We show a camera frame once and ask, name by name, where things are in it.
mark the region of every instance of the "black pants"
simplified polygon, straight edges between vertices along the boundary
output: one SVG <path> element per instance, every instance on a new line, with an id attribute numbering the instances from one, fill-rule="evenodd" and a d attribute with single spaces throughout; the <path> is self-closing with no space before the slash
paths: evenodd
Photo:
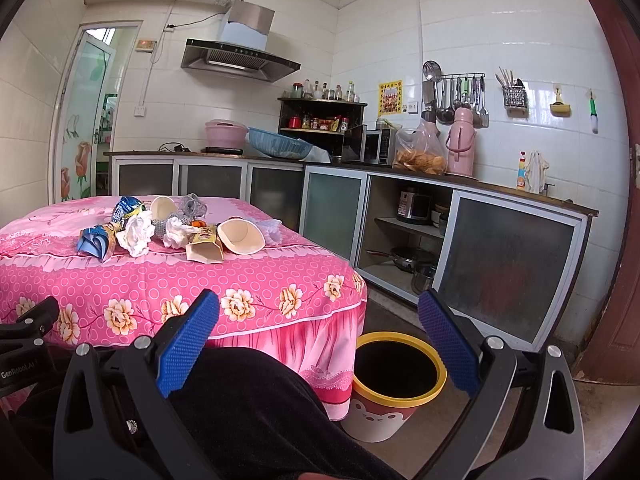
<path id="1" fill-rule="evenodd" d="M 39 384 L 12 419 L 48 470 L 61 384 L 62 374 Z M 169 400 L 224 480 L 295 479 L 303 472 L 402 479 L 328 419 L 305 380 L 263 352 L 204 349 Z"/>

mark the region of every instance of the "frying pan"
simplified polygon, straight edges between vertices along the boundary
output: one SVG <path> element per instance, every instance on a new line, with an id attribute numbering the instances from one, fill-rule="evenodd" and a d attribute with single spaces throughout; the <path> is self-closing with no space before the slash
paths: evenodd
<path id="1" fill-rule="evenodd" d="M 433 253 L 414 247 L 394 247 L 391 249 L 391 254 L 381 251 L 367 251 L 367 253 L 391 258 L 394 265 L 404 272 L 414 272 L 416 264 L 430 264 L 436 259 Z"/>

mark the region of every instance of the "brown door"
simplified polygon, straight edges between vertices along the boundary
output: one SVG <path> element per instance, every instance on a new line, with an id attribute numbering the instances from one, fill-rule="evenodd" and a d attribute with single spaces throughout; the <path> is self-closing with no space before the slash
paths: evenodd
<path id="1" fill-rule="evenodd" d="M 640 384 L 640 190 L 635 177 L 640 144 L 640 40 L 616 0 L 589 0 L 607 38 L 625 100 L 630 165 L 629 208 L 620 266 L 599 323 L 574 365 L 574 377 Z"/>

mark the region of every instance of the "metal bolt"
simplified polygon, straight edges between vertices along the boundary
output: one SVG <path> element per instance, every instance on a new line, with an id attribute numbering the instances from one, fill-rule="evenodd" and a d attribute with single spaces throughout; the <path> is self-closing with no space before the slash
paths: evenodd
<path id="1" fill-rule="evenodd" d="M 127 427 L 129 428 L 129 433 L 134 434 L 138 430 L 138 423 L 135 420 L 128 420 Z"/>
<path id="2" fill-rule="evenodd" d="M 560 357 L 562 355 L 562 352 L 556 345 L 549 345 L 546 347 L 546 351 L 549 352 L 551 357 Z"/>
<path id="3" fill-rule="evenodd" d="M 137 337 L 133 342 L 133 346 L 135 346 L 138 350 L 149 348 L 149 345 L 151 345 L 151 338 L 148 335 L 141 335 Z"/>
<path id="4" fill-rule="evenodd" d="M 90 349 L 89 343 L 81 343 L 76 347 L 76 355 L 87 355 Z"/>
<path id="5" fill-rule="evenodd" d="M 504 341 L 498 336 L 492 335 L 486 342 L 489 348 L 493 348 L 494 350 L 502 350 L 504 348 Z"/>

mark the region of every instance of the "pink tablecloth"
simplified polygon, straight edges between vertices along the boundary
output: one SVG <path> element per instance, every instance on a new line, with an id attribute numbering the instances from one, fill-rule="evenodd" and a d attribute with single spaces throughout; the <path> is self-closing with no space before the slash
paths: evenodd
<path id="1" fill-rule="evenodd" d="M 140 197 L 150 202 L 153 197 Z M 269 219 L 235 199 L 204 198 L 208 223 L 231 216 Z M 303 376 L 336 420 L 348 410 L 357 336 L 367 291 L 347 262 L 280 226 L 251 256 L 188 262 L 184 250 L 152 241 L 132 258 L 118 248 L 105 263 L 76 252 L 80 229 L 105 223 L 114 197 L 34 211 L 0 230 L 0 320 L 14 322 L 47 296 L 60 316 L 47 338 L 61 345 L 124 345 L 184 313 L 203 288 L 220 298 L 210 344 L 262 350 Z"/>

